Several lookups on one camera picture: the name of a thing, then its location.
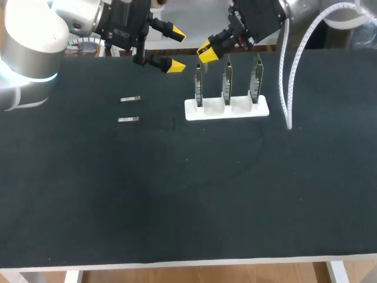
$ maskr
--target black table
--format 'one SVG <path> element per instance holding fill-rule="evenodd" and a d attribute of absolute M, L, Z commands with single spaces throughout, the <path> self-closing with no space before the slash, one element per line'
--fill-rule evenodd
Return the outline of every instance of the black table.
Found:
<path fill-rule="evenodd" d="M 253 56 L 231 56 L 234 95 Z M 237 120 L 185 120 L 197 58 L 178 60 L 67 58 L 44 105 L 0 113 L 0 268 L 377 254 L 376 51 L 305 52 L 292 131 L 278 54 L 262 54 L 270 116 Z"/>

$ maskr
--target cable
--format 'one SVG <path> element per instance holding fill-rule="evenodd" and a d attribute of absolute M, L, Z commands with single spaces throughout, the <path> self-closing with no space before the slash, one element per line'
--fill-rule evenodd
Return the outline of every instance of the cable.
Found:
<path fill-rule="evenodd" d="M 101 38 L 96 38 L 96 37 L 75 38 L 74 40 L 70 40 L 68 42 L 68 45 L 76 45 L 76 44 L 80 44 L 80 43 L 83 43 L 83 42 L 91 42 L 91 43 L 98 44 L 100 46 L 105 46 L 105 41 L 102 40 Z"/>
<path fill-rule="evenodd" d="M 325 9 L 311 24 L 309 29 L 306 31 L 300 46 L 297 50 L 297 53 L 295 55 L 295 59 L 292 64 L 292 69 L 290 71 L 289 75 L 289 84 L 288 84 L 288 108 L 287 108 L 287 127 L 289 130 L 292 129 L 292 107 L 293 107 L 293 86 L 295 84 L 295 77 L 296 77 L 296 71 L 297 67 L 299 65 L 302 53 L 305 49 L 305 46 L 310 38 L 310 36 L 313 34 L 313 31 L 316 29 L 316 27 L 319 25 L 321 21 L 323 21 L 328 15 L 330 15 L 332 12 L 341 10 L 341 9 L 351 9 L 351 10 L 358 10 L 355 4 L 343 2 L 343 3 L 337 3 L 334 4 L 327 9 Z M 366 16 L 368 19 L 370 19 L 375 25 L 377 25 L 377 18 L 374 16 L 371 12 L 369 12 L 365 8 L 361 8 L 361 11 L 364 16 Z M 285 110 L 285 101 L 282 102 L 283 111 Z"/>
<path fill-rule="evenodd" d="M 286 121 L 288 121 L 288 111 L 287 111 L 287 105 L 285 103 L 285 98 L 284 98 L 283 73 L 284 73 L 285 53 L 287 50 L 287 44 L 288 44 L 288 38 L 289 38 L 289 25 L 290 25 L 290 22 L 289 22 L 289 19 L 287 19 L 285 21 L 283 46 L 282 46 L 282 52 L 280 53 L 280 63 L 279 63 L 279 94 L 280 94 L 280 102 L 282 104 L 282 109 L 283 109 Z"/>
<path fill-rule="evenodd" d="M 21 87 L 19 85 L 14 86 L 14 96 L 15 96 L 15 100 L 13 102 L 13 106 L 4 111 L 11 111 L 11 110 L 16 109 L 19 106 L 19 102 L 21 101 Z"/>

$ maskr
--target table leg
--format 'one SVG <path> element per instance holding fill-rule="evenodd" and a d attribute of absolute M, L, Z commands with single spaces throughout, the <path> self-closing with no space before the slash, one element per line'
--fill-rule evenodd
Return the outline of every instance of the table leg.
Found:
<path fill-rule="evenodd" d="M 81 283 L 82 271 L 67 271 L 64 283 Z"/>
<path fill-rule="evenodd" d="M 367 274 L 366 277 L 364 277 L 363 280 L 361 280 L 361 283 L 376 283 L 377 282 L 377 266 L 374 267 L 370 271 L 370 273 Z"/>
<path fill-rule="evenodd" d="M 327 262 L 331 283 L 349 283 L 348 275 L 342 261 Z"/>

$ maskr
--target white table leg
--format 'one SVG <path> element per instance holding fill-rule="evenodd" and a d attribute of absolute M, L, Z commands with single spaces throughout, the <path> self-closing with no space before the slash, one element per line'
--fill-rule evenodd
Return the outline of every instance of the white table leg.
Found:
<path fill-rule="evenodd" d="M 361 283 L 376 283 L 377 282 L 377 266 L 374 267 L 370 271 L 370 273 L 367 274 L 366 277 L 361 281 Z"/>
<path fill-rule="evenodd" d="M 81 283 L 82 271 L 67 271 L 64 283 Z"/>
<path fill-rule="evenodd" d="M 0 272 L 9 283 L 47 283 L 46 279 L 38 272 Z"/>
<path fill-rule="evenodd" d="M 327 262 L 331 283 L 349 283 L 348 275 L 342 261 Z"/>

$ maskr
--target white holder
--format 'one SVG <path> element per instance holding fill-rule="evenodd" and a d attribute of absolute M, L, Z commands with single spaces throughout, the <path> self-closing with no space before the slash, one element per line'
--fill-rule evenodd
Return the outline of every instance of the white holder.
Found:
<path fill-rule="evenodd" d="M 225 105 L 224 95 L 217 98 L 203 98 L 203 106 L 198 107 L 196 99 L 184 102 L 187 121 L 266 117 L 270 114 L 266 98 L 259 96 L 258 104 L 253 104 L 249 90 L 247 96 L 230 97 L 230 105 Z"/>

